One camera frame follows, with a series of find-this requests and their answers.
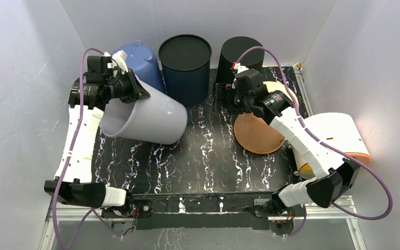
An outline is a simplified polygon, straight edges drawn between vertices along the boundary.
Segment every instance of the brown round lid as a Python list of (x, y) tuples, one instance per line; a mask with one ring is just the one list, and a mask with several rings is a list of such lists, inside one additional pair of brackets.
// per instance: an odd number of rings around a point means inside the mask
[[(280, 82), (264, 82), (269, 92), (280, 90), (286, 95), (286, 88)], [(253, 114), (241, 114), (234, 124), (235, 138), (246, 150), (255, 154), (269, 154), (284, 143), (284, 136)]]

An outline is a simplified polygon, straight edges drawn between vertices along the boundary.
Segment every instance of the white wall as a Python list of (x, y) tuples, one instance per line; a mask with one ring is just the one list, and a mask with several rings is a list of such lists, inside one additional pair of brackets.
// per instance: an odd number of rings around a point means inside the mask
[[(353, 116), (371, 167), (393, 192), (387, 218), (360, 221), (368, 249), (400, 249), (400, 1), (338, 0), (303, 68), (314, 111)], [(365, 171), (353, 196), (361, 214), (377, 215), (387, 206)]]
[(83, 44), (60, 1), (0, 1), (0, 249), (37, 249)]
[[(250, 36), (282, 64), (303, 62), (335, 0), (61, 0), (87, 47), (111, 51), (142, 40), (157, 54), (171, 36), (197, 34), (212, 47), (216, 67), (223, 43)], [(265, 65), (274, 65), (267, 57)]]

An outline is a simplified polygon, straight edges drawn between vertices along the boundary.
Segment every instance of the dark blue trash can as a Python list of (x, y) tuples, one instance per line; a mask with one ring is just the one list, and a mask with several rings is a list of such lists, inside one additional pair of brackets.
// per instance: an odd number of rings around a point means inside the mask
[(156, 55), (148, 46), (142, 44), (141, 41), (135, 41), (118, 48), (113, 51), (113, 54), (120, 50), (126, 52), (128, 68), (131, 68), (140, 80), (166, 94)]
[(186, 107), (203, 102), (209, 90), (212, 49), (196, 35), (176, 35), (164, 41), (159, 58), (168, 96)]

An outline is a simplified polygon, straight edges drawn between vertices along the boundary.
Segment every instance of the cylindrical container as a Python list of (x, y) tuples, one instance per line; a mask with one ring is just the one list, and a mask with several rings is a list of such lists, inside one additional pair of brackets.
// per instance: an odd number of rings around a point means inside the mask
[(151, 95), (133, 103), (112, 99), (106, 105), (101, 130), (107, 137), (172, 144), (183, 135), (188, 114), (185, 107), (139, 80)]
[[(237, 36), (227, 40), (221, 47), (215, 83), (232, 83), (234, 81), (232, 65), (246, 50), (254, 46), (262, 46), (262, 44), (245, 36)], [(240, 63), (249, 69), (261, 71), (264, 58), (265, 52), (257, 49), (249, 52)]]
[[(343, 113), (322, 113), (304, 119), (306, 127), (320, 140), (355, 157), (365, 165), (370, 163), (367, 151), (358, 129), (350, 115)], [(294, 150), (295, 162), (301, 177), (312, 178), (313, 171), (306, 160)]]
[(159, 58), (168, 95), (187, 107), (203, 102), (208, 96), (211, 55), (209, 43), (196, 35), (164, 41)]
[[(282, 91), (289, 97), (286, 87), (280, 82), (264, 82), (269, 92)], [(292, 95), (298, 103), (294, 92)], [(278, 150), (284, 143), (284, 136), (266, 122), (253, 114), (241, 114), (234, 124), (235, 138), (239, 144), (255, 154), (269, 154)]]
[(148, 46), (137, 40), (134, 43), (118, 48), (113, 51), (113, 54), (117, 51), (125, 51), (127, 54), (127, 66), (133, 70), (136, 76), (149, 86), (166, 94), (156, 55)]

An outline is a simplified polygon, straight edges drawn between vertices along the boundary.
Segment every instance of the gray floor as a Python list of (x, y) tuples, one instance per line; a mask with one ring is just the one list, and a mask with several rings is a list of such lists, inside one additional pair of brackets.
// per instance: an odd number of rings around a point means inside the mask
[[(60, 223), (60, 231), (69, 242), (77, 221)], [(60, 250), (55, 243), (54, 250)], [(273, 238), (268, 231), (251, 228), (185, 229), (169, 228), (136, 231), (123, 241), (113, 235), (99, 221), (87, 221), (82, 227), (74, 250), (80, 249), (355, 249), (345, 219), (308, 220), (303, 230), (286, 239)]]

